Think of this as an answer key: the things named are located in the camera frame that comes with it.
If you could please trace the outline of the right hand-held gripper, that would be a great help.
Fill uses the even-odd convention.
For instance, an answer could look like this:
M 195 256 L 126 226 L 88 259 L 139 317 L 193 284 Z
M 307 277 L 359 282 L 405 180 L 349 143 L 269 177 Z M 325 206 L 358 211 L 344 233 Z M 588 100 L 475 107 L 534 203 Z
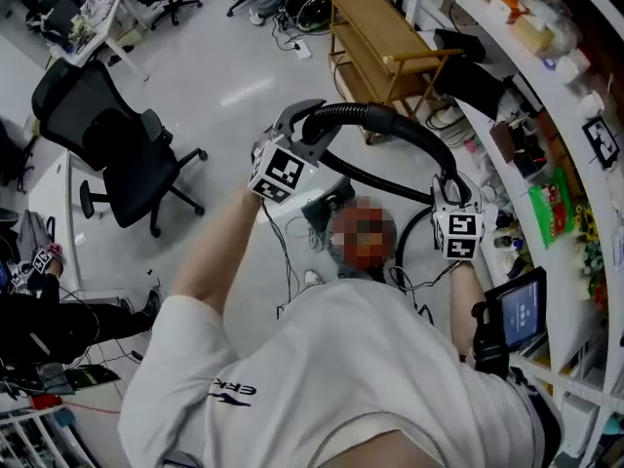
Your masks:
M 438 175 L 432 178 L 435 249 L 447 260 L 471 261 L 485 233 L 483 194 L 467 174 L 458 172 L 457 177 L 462 181 L 462 187 L 457 186 L 462 206 L 450 204 L 442 179 Z

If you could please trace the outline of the person's left forearm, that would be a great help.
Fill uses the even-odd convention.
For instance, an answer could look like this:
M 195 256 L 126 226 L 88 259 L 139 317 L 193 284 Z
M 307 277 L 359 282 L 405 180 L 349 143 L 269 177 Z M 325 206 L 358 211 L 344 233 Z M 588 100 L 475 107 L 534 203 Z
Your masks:
M 193 243 L 175 276 L 171 295 L 194 298 L 222 316 L 259 209 L 256 194 L 247 188 L 238 191 Z

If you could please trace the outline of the person's right forearm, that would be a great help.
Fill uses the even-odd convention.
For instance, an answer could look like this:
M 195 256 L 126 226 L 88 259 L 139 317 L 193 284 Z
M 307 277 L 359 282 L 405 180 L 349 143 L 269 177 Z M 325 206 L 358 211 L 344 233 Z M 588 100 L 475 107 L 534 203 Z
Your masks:
M 473 265 L 460 262 L 449 277 L 449 323 L 451 341 L 462 362 L 470 355 L 477 330 L 472 308 L 483 300 L 484 291 Z

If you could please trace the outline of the brown box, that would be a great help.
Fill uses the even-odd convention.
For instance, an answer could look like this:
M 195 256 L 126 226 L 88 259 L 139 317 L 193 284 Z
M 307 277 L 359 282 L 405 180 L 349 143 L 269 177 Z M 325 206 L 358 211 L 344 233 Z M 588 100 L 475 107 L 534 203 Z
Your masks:
M 509 126 L 506 122 L 495 123 L 489 130 L 489 134 L 500 152 L 505 163 L 510 163 L 516 155 L 516 147 Z

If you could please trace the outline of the grey metal plate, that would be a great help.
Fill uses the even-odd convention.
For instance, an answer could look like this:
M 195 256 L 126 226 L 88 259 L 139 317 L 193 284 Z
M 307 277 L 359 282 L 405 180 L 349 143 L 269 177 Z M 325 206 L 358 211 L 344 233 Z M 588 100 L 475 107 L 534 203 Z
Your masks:
M 303 206 L 301 212 L 314 233 L 320 239 L 324 239 L 332 216 L 355 197 L 351 179 L 343 176 L 329 190 Z

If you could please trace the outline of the black box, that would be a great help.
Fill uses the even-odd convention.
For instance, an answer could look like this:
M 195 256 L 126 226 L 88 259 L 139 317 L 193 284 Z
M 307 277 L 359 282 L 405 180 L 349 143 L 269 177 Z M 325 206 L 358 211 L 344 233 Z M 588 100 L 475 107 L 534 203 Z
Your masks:
M 513 163 L 524 179 L 537 174 L 547 163 L 545 153 L 539 148 L 516 151 Z

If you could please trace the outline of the yellow artificial sunflowers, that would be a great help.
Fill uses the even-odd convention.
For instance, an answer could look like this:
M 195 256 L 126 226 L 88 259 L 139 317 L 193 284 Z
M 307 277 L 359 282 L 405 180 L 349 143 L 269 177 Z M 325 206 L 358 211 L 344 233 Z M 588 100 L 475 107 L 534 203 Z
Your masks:
M 598 226 L 589 204 L 576 206 L 572 233 L 579 242 L 597 243 L 600 241 Z

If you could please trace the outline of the black chest-mounted screen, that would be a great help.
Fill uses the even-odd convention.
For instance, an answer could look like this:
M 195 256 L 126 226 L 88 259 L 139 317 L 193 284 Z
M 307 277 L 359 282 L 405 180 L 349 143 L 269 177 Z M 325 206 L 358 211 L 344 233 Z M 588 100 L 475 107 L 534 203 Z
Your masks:
M 485 292 L 471 310 L 477 328 L 473 354 L 477 371 L 508 375 L 509 355 L 546 330 L 547 274 L 536 267 Z

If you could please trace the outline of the wooden shelf cart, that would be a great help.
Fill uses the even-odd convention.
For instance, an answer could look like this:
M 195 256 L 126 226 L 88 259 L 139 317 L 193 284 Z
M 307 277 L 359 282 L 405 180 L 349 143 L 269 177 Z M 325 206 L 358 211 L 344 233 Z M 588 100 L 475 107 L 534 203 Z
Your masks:
M 329 61 L 347 101 L 385 105 L 411 118 L 461 49 L 431 49 L 389 0 L 331 0 Z

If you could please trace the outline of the artificial flower bunch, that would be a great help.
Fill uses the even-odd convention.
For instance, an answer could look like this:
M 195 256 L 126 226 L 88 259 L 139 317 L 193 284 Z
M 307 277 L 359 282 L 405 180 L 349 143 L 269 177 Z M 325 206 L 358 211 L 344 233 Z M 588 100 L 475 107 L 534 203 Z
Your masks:
M 605 275 L 605 261 L 599 242 L 585 242 L 582 246 L 582 274 L 587 284 L 589 298 L 601 309 L 607 308 L 608 293 Z

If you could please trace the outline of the beige cardboard box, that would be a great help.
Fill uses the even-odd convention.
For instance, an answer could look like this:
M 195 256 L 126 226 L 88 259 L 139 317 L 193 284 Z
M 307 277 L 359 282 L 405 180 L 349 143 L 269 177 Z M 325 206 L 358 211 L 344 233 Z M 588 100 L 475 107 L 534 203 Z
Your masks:
M 511 33 L 535 57 L 552 59 L 557 55 L 554 49 L 555 33 L 549 27 L 536 29 L 525 17 L 518 17 L 511 25 Z

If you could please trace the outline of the white metal shelving unit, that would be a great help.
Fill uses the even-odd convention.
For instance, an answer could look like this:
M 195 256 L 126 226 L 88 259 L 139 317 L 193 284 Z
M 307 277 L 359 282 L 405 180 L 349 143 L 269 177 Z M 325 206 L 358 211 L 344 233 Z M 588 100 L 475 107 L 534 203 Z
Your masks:
M 569 435 L 579 435 L 576 452 L 589 460 L 600 432 L 613 412 L 610 393 L 624 370 L 624 16 L 607 0 L 408 0 L 408 22 L 432 33 L 437 28 L 480 39 L 482 68 L 502 81 L 505 93 L 495 120 L 456 99 L 495 167 L 518 222 L 532 262 L 547 274 L 547 347 L 555 400 L 567 408 L 579 385 L 563 382 L 562 372 L 599 361 L 594 391 L 600 404 L 587 426 L 570 421 Z M 536 29 L 555 33 L 554 58 L 529 53 L 511 33 L 525 17 Z M 601 116 L 617 142 L 615 164 L 604 170 L 582 127 Z M 546 165 L 524 179 L 515 164 L 505 163 L 489 130 L 508 124 L 516 151 L 539 147 Z M 604 256 L 608 303 L 601 309 L 587 294 L 582 246 L 572 230 L 549 249 L 543 245 L 527 191 L 544 184 L 556 168 L 565 172 L 574 211 L 589 204 L 598 226 Z

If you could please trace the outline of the white desk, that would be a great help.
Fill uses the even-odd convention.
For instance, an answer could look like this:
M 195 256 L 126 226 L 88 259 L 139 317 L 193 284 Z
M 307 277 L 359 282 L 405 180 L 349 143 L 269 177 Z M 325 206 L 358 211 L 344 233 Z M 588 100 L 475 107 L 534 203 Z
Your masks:
M 82 289 L 73 227 L 71 154 L 64 150 L 28 192 L 28 208 L 44 218 L 55 219 L 55 240 L 66 259 L 61 285 L 71 293 Z
M 113 21 L 120 7 L 133 16 L 140 26 L 145 28 L 145 25 L 140 20 L 129 0 L 97 0 L 94 6 L 94 17 L 92 19 L 86 18 L 87 24 L 94 33 L 92 38 L 84 47 L 80 48 L 78 52 L 67 53 L 59 45 L 51 46 L 50 55 L 52 61 L 65 59 L 67 62 L 77 67 L 82 67 L 98 47 L 106 45 L 135 75 L 141 80 L 147 81 L 149 79 L 149 74 L 138 64 L 133 62 L 129 55 L 123 50 L 123 46 L 117 42 L 117 39 L 113 37 L 111 32 Z

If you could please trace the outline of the black green board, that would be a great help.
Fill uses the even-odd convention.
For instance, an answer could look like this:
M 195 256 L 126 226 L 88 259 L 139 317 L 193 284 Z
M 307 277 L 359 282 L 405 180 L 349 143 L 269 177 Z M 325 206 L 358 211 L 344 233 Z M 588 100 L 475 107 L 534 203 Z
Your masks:
M 113 383 L 120 376 L 104 365 L 87 364 L 65 371 L 66 378 L 74 391 Z

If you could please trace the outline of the black picture frame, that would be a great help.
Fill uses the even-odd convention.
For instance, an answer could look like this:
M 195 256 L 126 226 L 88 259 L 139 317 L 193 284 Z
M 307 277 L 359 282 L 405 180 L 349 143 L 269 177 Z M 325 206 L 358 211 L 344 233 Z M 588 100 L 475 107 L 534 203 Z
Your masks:
M 596 116 L 590 119 L 582 130 L 603 169 L 610 169 L 618 159 L 620 148 L 603 118 Z

